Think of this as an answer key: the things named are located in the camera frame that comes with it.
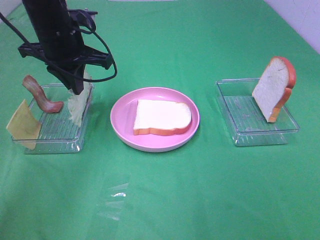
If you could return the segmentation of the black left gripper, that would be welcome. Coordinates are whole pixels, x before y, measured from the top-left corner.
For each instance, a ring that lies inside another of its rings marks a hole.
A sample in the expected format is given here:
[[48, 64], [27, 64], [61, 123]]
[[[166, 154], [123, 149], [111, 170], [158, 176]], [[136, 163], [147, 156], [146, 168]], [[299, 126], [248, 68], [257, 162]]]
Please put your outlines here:
[[[79, 46], [63, 43], [61, 46], [43, 47], [39, 42], [29, 42], [22, 34], [19, 37], [23, 41], [18, 47], [20, 55], [23, 58], [34, 57], [50, 65], [46, 67], [47, 71], [75, 95], [84, 90], [85, 65], [100, 66], [107, 70], [113, 64], [111, 53], [101, 52], [82, 43]], [[64, 66], [64, 72], [61, 73], [51, 66]]]

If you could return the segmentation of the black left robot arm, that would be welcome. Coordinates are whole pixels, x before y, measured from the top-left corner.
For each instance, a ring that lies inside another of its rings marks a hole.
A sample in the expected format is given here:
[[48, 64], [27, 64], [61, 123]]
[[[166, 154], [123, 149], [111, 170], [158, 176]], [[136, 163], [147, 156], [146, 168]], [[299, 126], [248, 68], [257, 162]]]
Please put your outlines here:
[[79, 95], [84, 83], [86, 65], [115, 67], [110, 52], [101, 52], [85, 45], [82, 35], [97, 35], [97, 11], [69, 9], [64, 0], [24, 0], [23, 5], [38, 42], [27, 40], [18, 48], [20, 55], [34, 57], [46, 64], [47, 71], [64, 86]]

